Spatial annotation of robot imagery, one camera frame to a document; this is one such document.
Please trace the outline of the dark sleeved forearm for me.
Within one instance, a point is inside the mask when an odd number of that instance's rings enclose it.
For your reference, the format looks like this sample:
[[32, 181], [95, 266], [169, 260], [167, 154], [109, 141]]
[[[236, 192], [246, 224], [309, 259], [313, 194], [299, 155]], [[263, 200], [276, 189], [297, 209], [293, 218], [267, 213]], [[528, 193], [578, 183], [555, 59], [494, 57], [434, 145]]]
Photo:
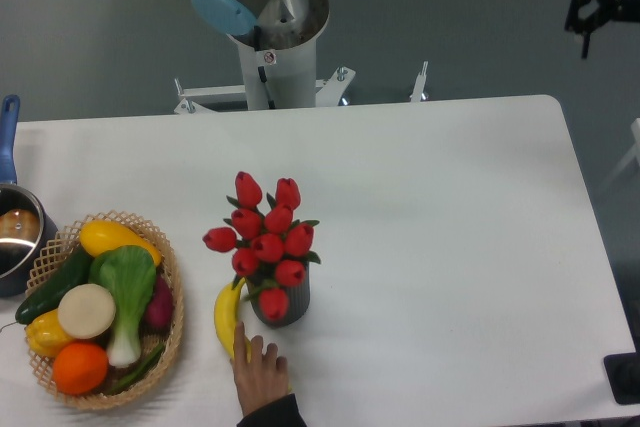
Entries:
[[296, 396], [286, 396], [245, 415], [237, 427], [306, 427]]

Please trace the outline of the person's hand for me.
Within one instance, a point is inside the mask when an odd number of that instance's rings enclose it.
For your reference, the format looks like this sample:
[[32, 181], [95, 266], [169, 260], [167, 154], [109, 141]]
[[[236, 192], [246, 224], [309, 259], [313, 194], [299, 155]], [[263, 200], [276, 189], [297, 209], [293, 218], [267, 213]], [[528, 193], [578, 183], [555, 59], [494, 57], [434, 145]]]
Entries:
[[286, 358], [279, 355], [275, 343], [264, 346], [260, 335], [247, 340], [243, 322], [238, 322], [234, 329], [231, 366], [244, 417], [289, 393]]

